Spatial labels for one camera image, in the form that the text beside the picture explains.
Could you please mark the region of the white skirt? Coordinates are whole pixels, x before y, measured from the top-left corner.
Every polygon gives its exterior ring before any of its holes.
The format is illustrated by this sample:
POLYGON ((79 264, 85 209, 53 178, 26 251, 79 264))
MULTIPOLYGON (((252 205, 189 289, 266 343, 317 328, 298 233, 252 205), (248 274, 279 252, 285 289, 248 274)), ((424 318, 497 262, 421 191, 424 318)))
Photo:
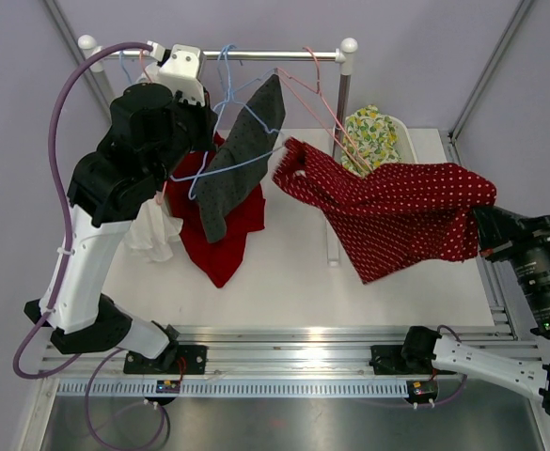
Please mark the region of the white skirt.
POLYGON ((181 241, 183 220, 167 204, 166 184, 144 202, 123 242, 134 255, 151 262, 166 262, 174 256, 173 245, 181 241))

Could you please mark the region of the red polka dot skirt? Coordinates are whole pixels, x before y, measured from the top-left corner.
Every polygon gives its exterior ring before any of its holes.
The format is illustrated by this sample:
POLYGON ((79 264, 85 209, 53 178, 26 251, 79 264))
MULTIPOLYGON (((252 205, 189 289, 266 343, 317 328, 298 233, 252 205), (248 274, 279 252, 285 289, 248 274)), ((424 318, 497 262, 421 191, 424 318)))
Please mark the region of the red polka dot skirt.
POLYGON ((496 187, 456 163, 385 163, 360 178, 290 138, 273 181, 319 209, 363 284, 425 260, 461 262, 479 249, 476 207, 496 187))

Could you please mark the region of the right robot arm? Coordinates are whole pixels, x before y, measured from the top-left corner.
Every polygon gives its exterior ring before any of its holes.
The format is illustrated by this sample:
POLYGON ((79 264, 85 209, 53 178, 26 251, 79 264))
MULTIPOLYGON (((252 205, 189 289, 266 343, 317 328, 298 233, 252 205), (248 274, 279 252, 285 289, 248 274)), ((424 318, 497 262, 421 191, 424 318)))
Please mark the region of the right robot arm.
MULTIPOLYGON (((498 207, 473 213, 480 256, 511 265, 536 322, 532 333, 550 340, 550 215, 527 217, 498 207)), ((400 353, 409 371, 436 369, 487 381, 537 402, 550 416, 550 363, 473 346, 425 326, 408 330, 400 353)))

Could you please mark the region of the dark grey dotted skirt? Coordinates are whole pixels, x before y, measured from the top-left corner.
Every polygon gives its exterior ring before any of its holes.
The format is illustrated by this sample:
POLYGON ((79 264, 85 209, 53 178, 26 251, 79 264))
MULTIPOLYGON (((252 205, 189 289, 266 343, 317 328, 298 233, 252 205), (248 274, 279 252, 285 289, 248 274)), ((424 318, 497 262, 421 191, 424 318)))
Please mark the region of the dark grey dotted skirt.
MULTIPOLYGON (((281 130, 286 110, 277 74, 264 81, 247 103, 268 126, 281 130)), ((193 190, 207 242, 225 238, 227 216, 266 176, 277 137, 267 134, 241 107, 224 144, 210 161, 207 175, 198 179, 193 190)))

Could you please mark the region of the plain red skirt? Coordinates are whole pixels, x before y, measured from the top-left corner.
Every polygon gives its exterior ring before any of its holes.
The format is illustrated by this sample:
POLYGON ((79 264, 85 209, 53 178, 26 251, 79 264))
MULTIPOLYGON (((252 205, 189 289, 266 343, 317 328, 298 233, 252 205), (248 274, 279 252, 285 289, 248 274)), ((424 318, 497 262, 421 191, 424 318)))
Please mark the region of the plain red skirt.
POLYGON ((211 150, 184 157, 165 191, 172 215, 183 220, 180 237, 188 256, 222 288, 243 262, 247 235, 265 227, 260 183, 275 138, 234 132, 213 142, 211 150))

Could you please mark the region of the lemon print skirt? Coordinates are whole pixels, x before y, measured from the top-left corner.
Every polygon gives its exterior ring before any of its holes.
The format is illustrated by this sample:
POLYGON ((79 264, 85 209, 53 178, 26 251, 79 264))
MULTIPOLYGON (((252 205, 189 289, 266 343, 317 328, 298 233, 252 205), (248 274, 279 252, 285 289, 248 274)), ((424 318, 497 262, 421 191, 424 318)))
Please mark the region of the lemon print skirt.
POLYGON ((375 105, 356 110, 345 119, 341 165, 358 177, 384 163, 401 163, 396 150, 398 128, 375 105))

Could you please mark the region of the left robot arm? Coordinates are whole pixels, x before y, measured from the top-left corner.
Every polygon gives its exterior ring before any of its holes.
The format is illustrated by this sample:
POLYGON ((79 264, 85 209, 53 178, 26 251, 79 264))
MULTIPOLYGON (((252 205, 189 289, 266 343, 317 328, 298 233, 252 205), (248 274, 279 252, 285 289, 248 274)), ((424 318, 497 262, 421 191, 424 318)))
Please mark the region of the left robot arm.
POLYGON ((111 263, 142 205, 192 150, 213 147, 210 101, 153 84, 128 87, 110 105, 111 125, 75 166, 67 191, 71 227, 50 286, 24 313, 52 328, 64 355, 120 348, 134 374, 166 373, 178 360, 177 331, 126 312, 102 293, 111 263))

